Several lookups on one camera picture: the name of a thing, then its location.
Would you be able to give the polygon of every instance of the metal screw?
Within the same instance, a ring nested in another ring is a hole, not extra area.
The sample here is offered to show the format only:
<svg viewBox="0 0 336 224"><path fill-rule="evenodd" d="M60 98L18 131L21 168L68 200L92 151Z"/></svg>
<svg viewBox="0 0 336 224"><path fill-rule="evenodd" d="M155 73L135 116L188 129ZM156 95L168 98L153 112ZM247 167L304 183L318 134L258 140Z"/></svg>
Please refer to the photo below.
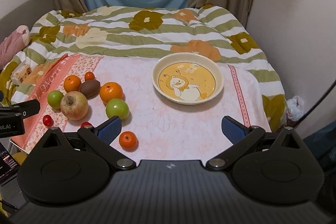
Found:
<svg viewBox="0 0 336 224"><path fill-rule="evenodd" d="M212 167L223 167L225 165L225 160L214 158L214 159L209 160L209 164Z"/></svg>
<svg viewBox="0 0 336 224"><path fill-rule="evenodd" d="M130 167L132 164L133 164L133 161L130 159L117 160L117 165L120 167Z"/></svg>

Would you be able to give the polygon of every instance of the orange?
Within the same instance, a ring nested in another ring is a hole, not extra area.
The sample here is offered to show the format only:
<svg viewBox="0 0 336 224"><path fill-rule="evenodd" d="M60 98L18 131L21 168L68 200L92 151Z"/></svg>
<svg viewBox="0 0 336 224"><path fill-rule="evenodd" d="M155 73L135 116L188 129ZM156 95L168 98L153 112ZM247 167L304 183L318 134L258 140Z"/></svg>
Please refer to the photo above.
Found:
<svg viewBox="0 0 336 224"><path fill-rule="evenodd" d="M78 91L81 83L82 82L78 76L69 75L67 78L65 78L63 87L66 92Z"/></svg>
<svg viewBox="0 0 336 224"><path fill-rule="evenodd" d="M96 77L95 75L93 74L92 71L88 71L85 76L84 76L84 80L85 81L88 81L88 80L94 80Z"/></svg>
<svg viewBox="0 0 336 224"><path fill-rule="evenodd" d="M133 132L125 131L119 136L119 144L125 150L132 150L138 144L138 139Z"/></svg>
<svg viewBox="0 0 336 224"><path fill-rule="evenodd" d="M107 104L111 99L122 99L124 93L118 83L108 82L100 88L99 95L101 100Z"/></svg>

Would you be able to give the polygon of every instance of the duck illustration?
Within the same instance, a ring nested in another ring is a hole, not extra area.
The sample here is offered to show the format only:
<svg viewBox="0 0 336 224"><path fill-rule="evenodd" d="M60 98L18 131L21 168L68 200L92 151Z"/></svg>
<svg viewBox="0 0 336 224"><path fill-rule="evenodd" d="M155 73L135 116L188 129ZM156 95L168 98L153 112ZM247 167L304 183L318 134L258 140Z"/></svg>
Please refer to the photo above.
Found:
<svg viewBox="0 0 336 224"><path fill-rule="evenodd" d="M200 92L199 85L190 84L179 70L176 70L176 73L172 76L164 74L163 77L167 77L166 86L173 90L177 97L186 102L195 102L199 98L205 99L207 97L206 93Z"/></svg>

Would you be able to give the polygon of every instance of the ceramic bowl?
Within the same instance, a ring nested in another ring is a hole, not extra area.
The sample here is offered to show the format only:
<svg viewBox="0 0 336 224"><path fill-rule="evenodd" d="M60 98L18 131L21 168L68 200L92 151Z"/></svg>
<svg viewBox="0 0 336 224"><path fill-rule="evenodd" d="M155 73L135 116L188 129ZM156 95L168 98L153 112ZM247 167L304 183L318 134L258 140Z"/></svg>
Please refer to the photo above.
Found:
<svg viewBox="0 0 336 224"><path fill-rule="evenodd" d="M162 96L183 105L212 100L224 86L222 73L215 62L189 52L161 58L153 68L152 83Z"/></svg>

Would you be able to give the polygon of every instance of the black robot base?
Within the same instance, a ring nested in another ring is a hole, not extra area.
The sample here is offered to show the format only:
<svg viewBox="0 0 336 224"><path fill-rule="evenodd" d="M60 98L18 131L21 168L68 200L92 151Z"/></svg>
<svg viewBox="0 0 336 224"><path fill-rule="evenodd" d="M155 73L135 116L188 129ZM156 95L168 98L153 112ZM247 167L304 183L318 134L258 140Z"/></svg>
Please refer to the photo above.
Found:
<svg viewBox="0 0 336 224"><path fill-rule="evenodd" d="M294 130L274 135L248 128L206 166L199 160L142 160L137 167L87 128L76 133L51 128L17 179L28 203L10 217L14 224L331 220L313 202L323 171Z"/></svg>

